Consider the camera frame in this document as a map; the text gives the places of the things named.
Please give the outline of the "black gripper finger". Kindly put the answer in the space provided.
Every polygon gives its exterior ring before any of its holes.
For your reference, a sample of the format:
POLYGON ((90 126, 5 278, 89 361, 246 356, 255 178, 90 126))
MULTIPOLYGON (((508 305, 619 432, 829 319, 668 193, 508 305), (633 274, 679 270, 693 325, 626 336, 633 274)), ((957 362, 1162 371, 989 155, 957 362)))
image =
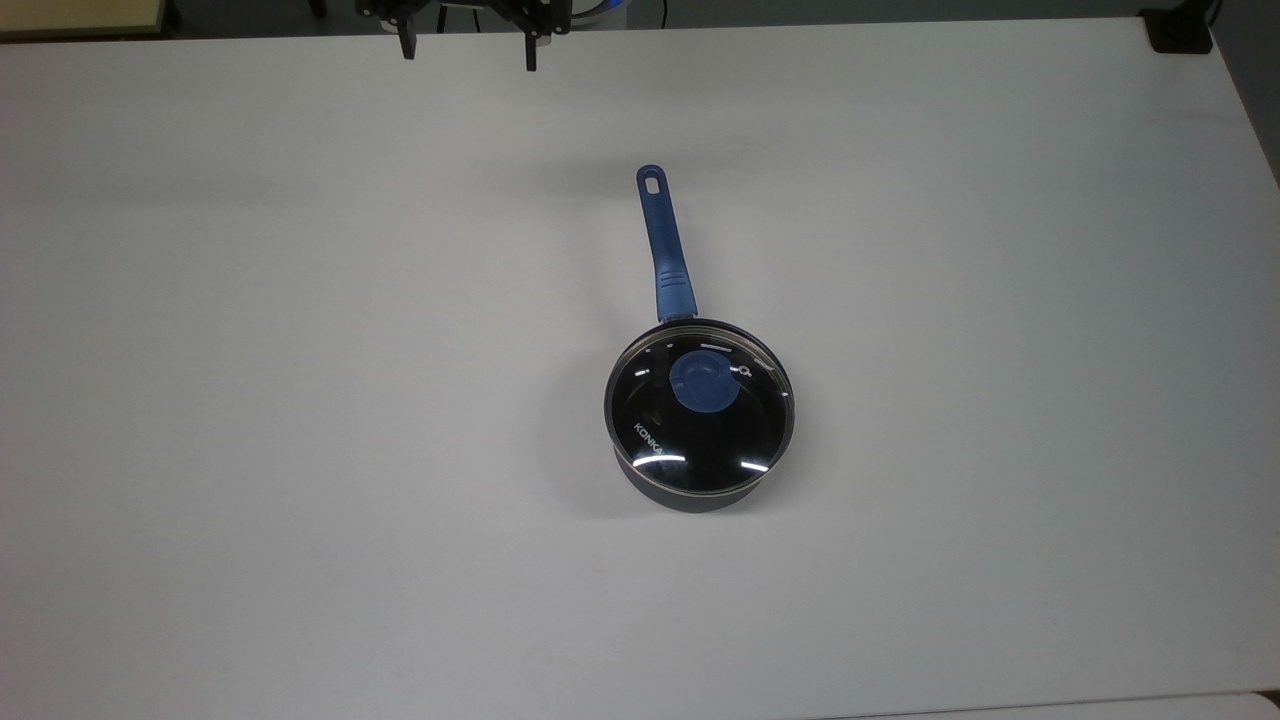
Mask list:
POLYGON ((387 32, 397 36, 403 58, 412 60, 417 44, 415 18, 429 4, 426 0, 357 1, 357 13, 365 18, 378 18, 387 32))
POLYGON ((571 31, 571 1, 503 1, 503 18, 524 35, 526 69, 538 69, 538 49, 571 31))

